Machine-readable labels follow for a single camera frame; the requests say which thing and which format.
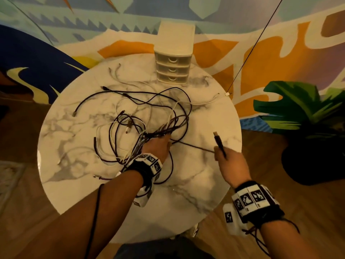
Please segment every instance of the person's right arm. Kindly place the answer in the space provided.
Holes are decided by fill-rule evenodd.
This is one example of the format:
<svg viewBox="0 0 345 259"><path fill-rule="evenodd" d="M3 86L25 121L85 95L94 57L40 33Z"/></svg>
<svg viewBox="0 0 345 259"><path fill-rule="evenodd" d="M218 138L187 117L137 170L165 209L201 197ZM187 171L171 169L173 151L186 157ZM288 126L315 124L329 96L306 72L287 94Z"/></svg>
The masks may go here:
<svg viewBox="0 0 345 259"><path fill-rule="evenodd" d="M242 153L224 148L227 158L218 147L215 150L215 160L218 161L224 180L237 188L242 183L250 181L249 168ZM271 258L275 259L318 259L317 253L307 244L296 228L286 221L264 223L260 232Z"/></svg>

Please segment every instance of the hand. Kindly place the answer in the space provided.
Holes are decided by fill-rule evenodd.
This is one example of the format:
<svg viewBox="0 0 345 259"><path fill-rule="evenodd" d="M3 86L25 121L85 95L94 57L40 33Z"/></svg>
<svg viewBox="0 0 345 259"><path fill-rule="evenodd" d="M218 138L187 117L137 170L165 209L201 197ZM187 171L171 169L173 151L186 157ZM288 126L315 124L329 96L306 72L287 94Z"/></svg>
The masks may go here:
<svg viewBox="0 0 345 259"><path fill-rule="evenodd" d="M218 146L214 147L215 160L218 161L220 172L224 180L237 188L242 183L250 181L249 167L242 153L224 147L226 159Z"/></svg>
<svg viewBox="0 0 345 259"><path fill-rule="evenodd" d="M142 153L150 153L156 156L162 163L168 157L171 142L169 141L171 134L167 134L160 138L150 139L142 146Z"/></svg>

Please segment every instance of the wooden floor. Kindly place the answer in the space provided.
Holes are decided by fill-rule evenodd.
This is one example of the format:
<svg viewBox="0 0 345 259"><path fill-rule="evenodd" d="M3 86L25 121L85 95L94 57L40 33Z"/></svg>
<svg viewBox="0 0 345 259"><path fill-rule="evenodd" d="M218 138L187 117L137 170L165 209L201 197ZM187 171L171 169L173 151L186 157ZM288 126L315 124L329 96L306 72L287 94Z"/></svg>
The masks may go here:
<svg viewBox="0 0 345 259"><path fill-rule="evenodd" d="M0 258L16 255L38 232L58 217L40 183L36 149L49 106L0 99L10 112L0 121L0 160L24 162L27 168L0 217ZM286 217L322 258L345 258L345 180L306 187L284 172L280 155L286 147L280 135L243 131L243 153L254 180L269 187ZM267 258L252 237L227 233L222 206L232 191L199 225L197 237L217 258ZM98 257L113 258L119 245L109 244Z"/></svg>

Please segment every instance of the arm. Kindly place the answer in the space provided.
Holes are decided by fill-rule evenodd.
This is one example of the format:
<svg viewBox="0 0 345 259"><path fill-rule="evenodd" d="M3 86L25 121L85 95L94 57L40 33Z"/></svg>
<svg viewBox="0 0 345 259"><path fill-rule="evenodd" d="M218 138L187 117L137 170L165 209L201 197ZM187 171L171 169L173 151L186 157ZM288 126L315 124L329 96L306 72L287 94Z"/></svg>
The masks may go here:
<svg viewBox="0 0 345 259"><path fill-rule="evenodd" d="M215 160L218 161L220 171L232 187L237 188L244 182L251 180L249 168L242 153L224 148L227 159L221 150L215 147ZM261 226L260 232L272 258L319 258L315 251L303 240L295 227L285 221L273 221Z"/></svg>
<svg viewBox="0 0 345 259"><path fill-rule="evenodd" d="M170 135L152 139L142 152L152 153L163 163L169 153L169 139ZM140 173L131 170L102 187L89 258L96 258L119 230L142 184ZM96 200L97 190L46 227L16 258L84 258Z"/></svg>

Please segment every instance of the white storage drawer organizer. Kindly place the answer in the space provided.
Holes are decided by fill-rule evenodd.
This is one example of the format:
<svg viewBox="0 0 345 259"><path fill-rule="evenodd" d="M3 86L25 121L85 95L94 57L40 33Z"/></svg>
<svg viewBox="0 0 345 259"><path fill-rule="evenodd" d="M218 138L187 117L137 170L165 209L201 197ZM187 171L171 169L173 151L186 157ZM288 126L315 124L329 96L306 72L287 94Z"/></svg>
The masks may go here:
<svg viewBox="0 0 345 259"><path fill-rule="evenodd" d="M162 21L155 43L157 78L161 82L187 83L193 54L195 25Z"/></svg>

